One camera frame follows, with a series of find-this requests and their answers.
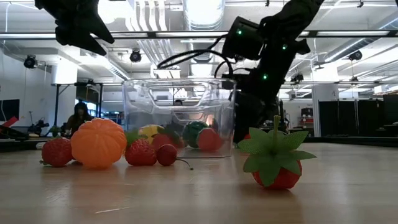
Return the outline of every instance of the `woman with dark hair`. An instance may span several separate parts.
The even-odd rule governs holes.
[[[79,102],[75,105],[75,114],[70,116],[67,123],[67,130],[71,131],[71,136],[79,129],[86,121],[91,121],[93,118],[88,114],[87,105]]]

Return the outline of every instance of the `table surface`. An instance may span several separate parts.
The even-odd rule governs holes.
[[[72,164],[43,167],[40,151],[0,154],[0,223],[394,223],[398,222],[398,150],[303,144],[291,190],[267,191],[242,173],[244,156],[190,159],[195,170]]]

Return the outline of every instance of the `strawberry leaves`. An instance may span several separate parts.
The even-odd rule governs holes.
[[[274,130],[268,133],[249,128],[250,139],[238,143],[238,149],[250,156],[243,165],[244,172],[258,172],[265,187],[272,185],[281,168],[302,175],[298,161],[316,158],[315,155],[296,150],[308,135],[306,131],[288,134],[278,131],[280,117],[274,117]]]
[[[262,184],[265,187],[272,185],[275,181],[275,178],[278,176],[279,171],[280,165],[274,160],[270,160],[269,162],[262,164],[259,170],[259,176]]]
[[[157,132],[159,134],[167,135],[174,144],[178,144],[180,142],[180,136],[172,128],[170,128],[168,126],[157,127]]]
[[[297,131],[290,135],[285,136],[281,145],[281,150],[291,151],[297,149],[308,136],[308,131]]]
[[[128,146],[130,146],[134,141],[137,141],[138,139],[148,138],[148,136],[146,136],[145,134],[139,134],[139,130],[126,131],[124,132],[124,135],[126,137]]]

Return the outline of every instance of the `yellow fruit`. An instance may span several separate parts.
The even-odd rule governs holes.
[[[139,129],[139,134],[144,134],[148,137],[148,141],[149,144],[152,144],[152,141],[154,140],[154,135],[158,133],[158,128],[163,129],[163,127],[159,126],[159,125],[154,125],[154,124],[150,124],[147,126],[144,126],[142,128]]]

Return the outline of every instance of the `transparent container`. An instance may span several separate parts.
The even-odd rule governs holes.
[[[139,130],[155,150],[169,139],[180,158],[230,156],[235,88],[222,78],[125,81],[126,131]]]

